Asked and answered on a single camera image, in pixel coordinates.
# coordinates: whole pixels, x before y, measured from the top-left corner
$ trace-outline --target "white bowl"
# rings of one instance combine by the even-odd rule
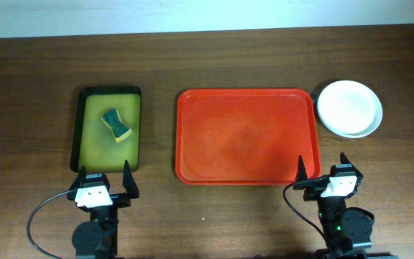
[[[329,84],[317,99],[322,123],[342,137],[365,137],[382,120],[382,106],[370,88],[356,81],[342,80]]]

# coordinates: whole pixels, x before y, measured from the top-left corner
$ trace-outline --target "green tray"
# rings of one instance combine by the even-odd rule
[[[132,129],[117,143],[100,117],[117,108],[123,123]],[[70,168],[88,173],[121,173],[124,161],[138,168],[142,91],[136,86],[88,87],[79,93]]]

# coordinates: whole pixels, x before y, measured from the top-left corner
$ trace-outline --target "cable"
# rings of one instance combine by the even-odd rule
[[[331,257],[332,258],[335,258],[335,255],[334,255],[334,252],[333,252],[333,250],[331,249],[331,247],[328,245],[328,241],[327,241],[327,239],[325,238],[325,236],[323,235],[323,232],[322,232],[322,230],[319,228],[319,227],[317,227],[314,223],[312,223],[309,219],[306,219],[300,212],[298,212],[298,210],[296,210],[293,206],[292,206],[292,204],[290,204],[290,202],[288,201],[288,199],[287,199],[287,197],[286,197],[286,195],[285,195],[285,192],[290,188],[290,187],[292,187],[292,186],[294,186],[295,185],[295,183],[291,183],[291,184],[289,184],[289,185],[287,185],[285,188],[284,188],[284,191],[283,191],[283,193],[282,193],[282,195],[284,196],[284,200],[285,200],[285,203],[290,207],[290,209],[293,211],[293,212],[295,212],[302,220],[304,220],[304,221],[306,221],[309,225],[311,225],[313,228],[315,228],[316,230],[317,230],[317,232],[319,232],[319,234],[321,234],[321,237],[323,238],[323,241],[325,241],[325,245],[326,245],[326,247],[328,248],[328,251],[330,252],[330,255],[331,255]]]
[[[54,196],[48,198],[47,200],[43,201],[39,206],[37,206],[36,209],[34,209],[34,211],[29,216],[29,219],[28,219],[28,222],[27,222],[27,236],[28,236],[28,240],[29,240],[30,243],[32,243],[32,245],[34,246],[34,248],[38,249],[41,253],[47,255],[50,258],[62,259],[62,258],[60,258],[58,256],[55,256],[55,255],[53,255],[53,254],[51,254],[51,253],[43,250],[42,248],[40,248],[40,246],[37,245],[37,243],[33,240],[33,237],[32,237],[32,235],[29,232],[29,227],[32,224],[32,220],[33,220],[33,217],[35,216],[36,212],[38,212],[44,205],[46,205],[47,203],[49,203],[49,201],[52,201],[55,198],[58,198],[58,197],[60,197],[62,195],[65,195],[65,194],[72,193],[74,191],[76,191],[76,189],[69,190],[69,191],[64,191],[64,192],[61,192],[59,194],[55,194]]]

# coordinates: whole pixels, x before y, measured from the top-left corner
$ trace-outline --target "wooden table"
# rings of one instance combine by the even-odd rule
[[[281,186],[188,186],[174,174],[176,95],[187,88],[298,87],[345,78],[381,99],[379,129],[348,140],[317,125],[323,173],[344,151],[365,178],[347,201],[373,212],[371,252],[414,258],[414,25],[266,29],[0,40],[0,258],[41,258],[25,224],[66,190],[78,89],[132,83],[143,91],[141,198],[119,211],[125,258],[297,258],[324,247],[285,205]],[[121,174],[110,175],[122,191]],[[302,192],[289,199],[317,222]],[[88,215],[65,198],[34,218],[46,250],[74,257]]]

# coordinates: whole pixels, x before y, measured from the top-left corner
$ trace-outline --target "white robot part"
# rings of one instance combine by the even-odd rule
[[[321,194],[322,198],[332,196],[347,196],[356,187],[356,176],[330,177],[327,189]]]
[[[113,204],[105,186],[80,188],[76,192],[75,201],[77,203],[76,206],[86,206],[88,208]]]

